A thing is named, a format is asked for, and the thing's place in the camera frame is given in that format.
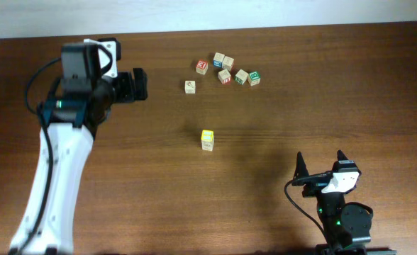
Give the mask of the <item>blue sided wooden block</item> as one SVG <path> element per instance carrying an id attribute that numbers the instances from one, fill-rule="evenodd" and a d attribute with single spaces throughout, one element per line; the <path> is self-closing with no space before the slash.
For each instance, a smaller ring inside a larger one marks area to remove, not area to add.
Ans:
<path id="1" fill-rule="evenodd" d="M 213 65 L 215 67 L 222 67 L 223 66 L 223 60 L 225 58 L 225 55 L 219 52 L 216 52 L 213 57 Z"/>

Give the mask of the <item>blue edged wooden block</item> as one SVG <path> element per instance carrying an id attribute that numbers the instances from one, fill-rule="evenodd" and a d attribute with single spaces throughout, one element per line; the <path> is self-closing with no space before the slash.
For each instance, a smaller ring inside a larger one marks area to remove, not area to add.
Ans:
<path id="1" fill-rule="evenodd" d="M 202 146 L 202 149 L 203 150 L 212 151 L 213 150 L 213 147 L 214 147 L 214 141 L 211 141 L 211 142 L 209 142 L 209 141 L 202 141 L 201 142 L 201 146 Z"/>

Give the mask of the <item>green letter B block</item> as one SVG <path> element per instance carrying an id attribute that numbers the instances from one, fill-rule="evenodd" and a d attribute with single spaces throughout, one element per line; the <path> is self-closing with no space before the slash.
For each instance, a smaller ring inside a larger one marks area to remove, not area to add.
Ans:
<path id="1" fill-rule="evenodd" d="M 255 86 L 259 84 L 260 80 L 261 80 L 261 76 L 259 72 L 254 71 L 248 74 L 248 82 L 251 86 Z"/>

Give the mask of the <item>red number wooden block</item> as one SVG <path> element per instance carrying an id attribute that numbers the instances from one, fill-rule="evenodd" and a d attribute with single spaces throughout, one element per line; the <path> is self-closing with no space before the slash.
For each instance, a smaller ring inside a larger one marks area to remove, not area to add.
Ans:
<path id="1" fill-rule="evenodd" d="M 196 63 L 195 70 L 198 74 L 205 75 L 208 71 L 209 64 L 204 60 L 199 60 Z"/>

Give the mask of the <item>red sided wooden block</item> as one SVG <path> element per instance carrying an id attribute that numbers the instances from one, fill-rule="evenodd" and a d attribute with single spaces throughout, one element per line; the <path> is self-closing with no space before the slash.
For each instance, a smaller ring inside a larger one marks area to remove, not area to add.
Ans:
<path id="1" fill-rule="evenodd" d="M 231 82 L 232 76 L 227 69 L 222 69 L 218 73 L 218 79 L 222 84 L 228 84 Z"/>

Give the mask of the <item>carrot picture wooden block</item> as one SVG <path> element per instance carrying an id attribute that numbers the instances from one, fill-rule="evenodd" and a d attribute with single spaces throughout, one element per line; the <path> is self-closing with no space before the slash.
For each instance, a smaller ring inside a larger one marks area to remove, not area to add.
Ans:
<path id="1" fill-rule="evenodd" d="M 196 82 L 195 81 L 185 81 L 184 90 L 186 94 L 195 94 L 196 93 Z"/>

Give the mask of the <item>green sided wooden block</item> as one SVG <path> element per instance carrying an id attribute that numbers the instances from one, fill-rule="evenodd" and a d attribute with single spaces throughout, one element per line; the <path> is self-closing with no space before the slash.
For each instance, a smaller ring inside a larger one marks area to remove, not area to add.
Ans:
<path id="1" fill-rule="evenodd" d="M 243 69 L 238 70 L 235 74 L 235 81 L 240 85 L 243 85 L 248 79 L 248 73 Z"/>

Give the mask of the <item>plain picture wooden block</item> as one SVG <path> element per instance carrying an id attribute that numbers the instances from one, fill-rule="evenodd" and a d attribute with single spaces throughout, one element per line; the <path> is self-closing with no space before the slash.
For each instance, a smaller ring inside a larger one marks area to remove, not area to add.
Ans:
<path id="1" fill-rule="evenodd" d="M 222 68 L 227 69 L 229 72 L 232 70 L 234 65 L 234 59 L 229 56 L 225 56 L 222 61 Z"/>

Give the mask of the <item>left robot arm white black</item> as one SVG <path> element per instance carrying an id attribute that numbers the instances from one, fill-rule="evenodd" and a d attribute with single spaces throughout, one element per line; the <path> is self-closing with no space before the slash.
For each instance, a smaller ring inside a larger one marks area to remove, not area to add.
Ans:
<path id="1" fill-rule="evenodd" d="M 26 211 L 10 254 L 72 254 L 74 212 L 84 165 L 112 105 L 144 101 L 148 77 L 141 68 L 119 72 L 115 38 L 62 46 L 62 75 L 31 113 L 40 123 L 40 151 Z"/>

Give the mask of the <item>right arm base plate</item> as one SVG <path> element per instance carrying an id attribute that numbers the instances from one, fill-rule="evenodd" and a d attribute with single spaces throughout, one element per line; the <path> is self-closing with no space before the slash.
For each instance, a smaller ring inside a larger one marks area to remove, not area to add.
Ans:
<path id="1" fill-rule="evenodd" d="M 314 255 L 397 255 L 396 250 L 391 249 L 366 249 L 365 247 L 354 247 L 350 249 L 334 249 L 328 245 L 318 244 Z"/>

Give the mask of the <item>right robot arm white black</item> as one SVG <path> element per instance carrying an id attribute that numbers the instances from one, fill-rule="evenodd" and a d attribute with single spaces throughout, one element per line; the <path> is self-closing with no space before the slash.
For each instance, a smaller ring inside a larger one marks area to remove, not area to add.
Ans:
<path id="1" fill-rule="evenodd" d="M 345 196 L 356 189 L 361 175 L 356 163 L 340 150 L 330 171 L 313 175 L 308 173 L 302 153 L 297 153 L 294 177 L 288 184 L 301 186 L 303 197 L 317 200 L 319 220 L 310 220 L 316 223 L 326 242 L 316 246 L 315 254 L 367 253 L 365 245 L 371 242 L 373 209 L 345 201 Z"/>

